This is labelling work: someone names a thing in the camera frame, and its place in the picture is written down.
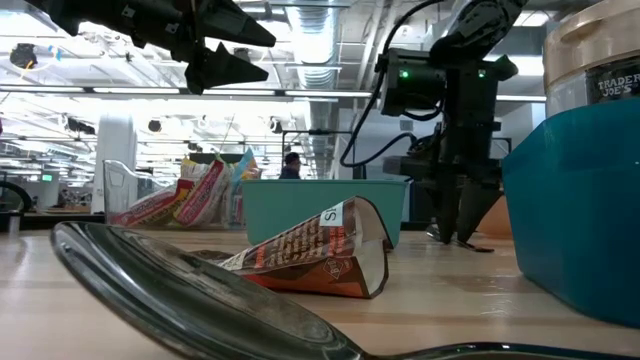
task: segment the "desk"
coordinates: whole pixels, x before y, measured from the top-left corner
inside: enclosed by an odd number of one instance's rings
[[[148,232],[185,250],[238,252],[244,233]],[[3,359],[168,360],[176,356],[94,300],[55,259],[47,232],[0,237]],[[477,254],[403,233],[374,300],[288,294],[364,349],[393,354],[467,341],[505,341],[640,356],[640,331],[581,316],[524,279],[510,241]]]

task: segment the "teal container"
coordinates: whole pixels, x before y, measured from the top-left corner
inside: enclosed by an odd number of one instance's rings
[[[582,313],[640,327],[640,99],[547,119],[503,164],[520,270]]]
[[[247,235],[260,244],[354,196],[378,208],[395,247],[407,184],[377,180],[249,180],[242,184]]]

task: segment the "ceiling duct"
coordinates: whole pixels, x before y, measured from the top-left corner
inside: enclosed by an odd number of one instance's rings
[[[337,41],[338,10],[323,7],[287,7],[289,23],[293,30],[294,56],[296,62],[305,65],[324,65],[335,60]],[[304,66],[298,68],[300,87],[303,89],[335,89],[335,69]],[[335,130],[338,124],[333,104],[311,102],[311,129]],[[316,170],[319,177],[325,176],[331,168],[333,151],[327,147],[327,138],[311,136]],[[329,144],[333,145],[332,136]]]

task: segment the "blue container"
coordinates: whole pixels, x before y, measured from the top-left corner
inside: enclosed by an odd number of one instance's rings
[[[582,313],[640,327],[640,99],[543,122],[504,160],[520,270]]]
[[[250,180],[242,184],[247,235],[259,244],[354,196],[378,209],[393,246],[400,225],[407,184],[402,181]]]

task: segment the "person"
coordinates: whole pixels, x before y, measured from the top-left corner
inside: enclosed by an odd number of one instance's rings
[[[285,166],[280,172],[280,179],[300,179],[300,155],[298,153],[288,153],[284,157]]]

